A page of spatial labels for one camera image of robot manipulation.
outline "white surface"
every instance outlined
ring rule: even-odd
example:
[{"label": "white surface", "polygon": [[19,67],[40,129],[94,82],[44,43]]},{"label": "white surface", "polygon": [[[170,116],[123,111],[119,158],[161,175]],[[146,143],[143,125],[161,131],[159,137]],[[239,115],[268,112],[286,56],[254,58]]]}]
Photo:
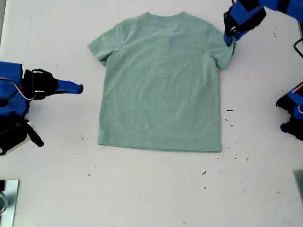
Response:
[{"label": "white surface", "polygon": [[229,6],[229,0],[8,1],[0,60],[84,85],[80,96],[32,102],[28,118],[45,146],[27,143],[0,158],[0,179],[21,180],[15,227],[303,226],[293,176],[303,169],[303,144],[280,131],[289,116],[275,107],[303,80],[303,61],[293,49],[298,24],[282,14],[269,11],[222,72],[222,153],[97,145],[105,68],[86,44],[146,11],[185,11],[223,30]]}]

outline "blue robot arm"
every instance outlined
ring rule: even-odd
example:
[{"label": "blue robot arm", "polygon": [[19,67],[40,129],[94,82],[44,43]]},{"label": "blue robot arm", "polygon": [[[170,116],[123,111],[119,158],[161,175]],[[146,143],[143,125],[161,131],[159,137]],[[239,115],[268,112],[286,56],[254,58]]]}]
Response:
[{"label": "blue robot arm", "polygon": [[258,26],[266,16],[264,7],[303,22],[303,0],[237,0],[224,14],[224,40],[228,46]]},{"label": "blue robot arm", "polygon": [[0,156],[29,137],[37,146],[44,145],[30,122],[25,119],[31,100],[55,94],[81,94],[83,85],[53,78],[50,72],[26,70],[22,65],[0,62]]},{"label": "blue robot arm", "polygon": [[[264,7],[280,11],[298,22],[303,22],[303,0],[237,0],[224,14],[224,40],[228,46],[263,21],[266,17]],[[294,48],[303,58],[303,54],[297,48],[301,41],[303,39],[297,41]],[[287,110],[291,115],[289,122],[281,125],[281,131],[303,141],[303,82],[281,97],[276,106]]]}]

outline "t-shirt sleeve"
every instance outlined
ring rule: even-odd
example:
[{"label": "t-shirt sleeve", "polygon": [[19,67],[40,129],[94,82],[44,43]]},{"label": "t-shirt sleeve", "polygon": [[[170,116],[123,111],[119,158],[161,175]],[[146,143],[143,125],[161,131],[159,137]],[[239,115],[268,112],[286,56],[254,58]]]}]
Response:
[{"label": "t-shirt sleeve", "polygon": [[97,39],[88,44],[94,56],[106,66],[107,59],[120,50],[124,41],[124,33],[121,24],[105,32]]},{"label": "t-shirt sleeve", "polygon": [[207,44],[208,52],[214,58],[218,69],[226,69],[234,53],[235,41],[233,41],[231,46],[227,46],[223,33],[213,25],[210,25]]}]

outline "wire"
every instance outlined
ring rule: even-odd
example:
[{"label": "wire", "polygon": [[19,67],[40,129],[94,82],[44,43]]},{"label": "wire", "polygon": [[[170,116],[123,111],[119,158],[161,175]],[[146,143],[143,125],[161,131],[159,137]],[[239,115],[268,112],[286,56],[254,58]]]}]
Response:
[{"label": "wire", "polygon": [[297,45],[298,45],[300,42],[302,42],[302,41],[303,41],[303,38],[300,39],[300,40],[298,40],[297,42],[295,42],[295,43],[294,43],[294,49],[295,49],[295,51],[297,51],[298,54],[303,58],[303,53],[302,53],[301,51],[299,51],[299,49],[297,48]]},{"label": "wire", "polygon": [[301,107],[300,107],[300,106],[298,106],[298,111],[299,111],[301,114],[303,114],[303,112],[301,111]]},{"label": "wire", "polygon": [[4,77],[0,77],[0,80],[7,80],[7,81],[13,83],[13,84],[15,85],[16,89],[18,90],[18,92],[19,92],[26,100],[32,101],[32,100],[35,98],[35,96],[34,96],[33,98],[27,98],[27,97],[25,96],[25,94],[23,93],[23,91],[21,90],[21,88],[18,86],[18,84],[16,84],[14,81],[12,81],[12,80],[10,80],[10,79],[7,79],[7,78],[4,78]]}]

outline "green t-shirt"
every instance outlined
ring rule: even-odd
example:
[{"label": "green t-shirt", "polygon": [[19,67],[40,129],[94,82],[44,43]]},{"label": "green t-shirt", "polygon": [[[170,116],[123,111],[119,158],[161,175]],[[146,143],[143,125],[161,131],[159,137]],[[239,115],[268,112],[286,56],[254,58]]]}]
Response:
[{"label": "green t-shirt", "polygon": [[219,70],[234,44],[213,25],[184,12],[145,13],[89,48],[107,68],[98,144],[221,151]]}]

